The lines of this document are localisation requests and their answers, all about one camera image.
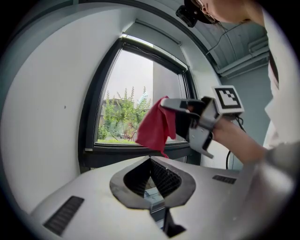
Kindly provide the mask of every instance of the person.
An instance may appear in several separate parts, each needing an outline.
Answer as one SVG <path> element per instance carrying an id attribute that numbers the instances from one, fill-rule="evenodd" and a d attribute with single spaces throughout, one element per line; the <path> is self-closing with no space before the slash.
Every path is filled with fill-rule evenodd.
<path id="1" fill-rule="evenodd" d="M 269 78 L 273 100 L 266 112 L 271 119 L 264 146 L 259 145 L 242 129 L 221 118 L 213 130 L 214 140 L 228 148 L 242 163 L 263 159 L 268 149 L 280 143 L 300 140 L 298 66 L 293 51 L 281 29 L 264 9 L 252 0 L 192 0 L 212 23 L 253 21 L 266 28 L 269 37 Z M 286 116 L 291 116 L 287 124 Z"/>

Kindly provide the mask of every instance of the white machine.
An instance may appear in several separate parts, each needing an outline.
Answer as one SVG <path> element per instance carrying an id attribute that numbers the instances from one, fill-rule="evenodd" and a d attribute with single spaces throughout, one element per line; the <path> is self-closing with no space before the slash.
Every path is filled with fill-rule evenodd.
<path id="1" fill-rule="evenodd" d="M 72 240 L 244 239 L 267 227 L 293 193 L 297 169 L 285 163 L 299 162 L 299 149 L 300 143 L 281 145 L 241 172 L 164 157 L 129 159 L 80 175 L 31 215 L 53 237 Z M 143 195 L 150 176 L 165 200 L 163 230 Z"/>

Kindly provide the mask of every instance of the camera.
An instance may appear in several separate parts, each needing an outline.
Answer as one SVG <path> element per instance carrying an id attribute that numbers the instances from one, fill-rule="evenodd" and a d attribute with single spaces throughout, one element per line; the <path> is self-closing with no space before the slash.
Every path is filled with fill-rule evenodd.
<path id="1" fill-rule="evenodd" d="M 178 16 L 182 21 L 184 21 L 186 25 L 190 28 L 193 28 L 198 21 L 193 15 L 194 13 L 190 13 L 189 9 L 184 5 L 180 6 L 179 9 L 176 11 L 176 16 Z"/>

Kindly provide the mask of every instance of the tree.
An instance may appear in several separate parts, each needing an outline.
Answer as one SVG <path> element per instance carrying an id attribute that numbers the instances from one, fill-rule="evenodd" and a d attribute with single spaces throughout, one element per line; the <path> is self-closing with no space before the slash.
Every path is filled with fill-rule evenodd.
<path id="1" fill-rule="evenodd" d="M 130 97 L 128 97 L 127 89 L 125 89 L 124 97 L 117 92 L 119 99 L 115 99 L 114 96 L 110 99 L 109 92 L 107 92 L 106 106 L 104 107 L 105 123 L 98 128 L 99 139 L 105 139 L 107 137 L 105 133 L 110 133 L 116 140 L 117 136 L 123 135 L 124 138 L 132 141 L 151 103 L 151 99 L 147 100 L 148 95 L 144 87 L 143 95 L 135 106 L 134 91 L 135 89 L 132 87 Z"/>

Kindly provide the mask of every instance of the vent slot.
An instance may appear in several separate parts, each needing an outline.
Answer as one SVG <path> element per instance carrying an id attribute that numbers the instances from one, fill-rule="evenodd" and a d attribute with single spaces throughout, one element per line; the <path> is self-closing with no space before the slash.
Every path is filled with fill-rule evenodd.
<path id="1" fill-rule="evenodd" d="M 67 225 L 70 223 L 75 213 L 83 203 L 80 197 L 70 197 L 50 218 L 44 223 L 44 227 L 61 236 Z"/>
<path id="2" fill-rule="evenodd" d="M 221 182 L 225 182 L 225 183 L 229 183 L 229 184 L 234 184 L 236 181 L 236 178 L 229 178 L 229 177 L 225 177 L 225 176 L 221 176 L 221 175 L 213 176 L 212 179 L 218 180 Z"/>

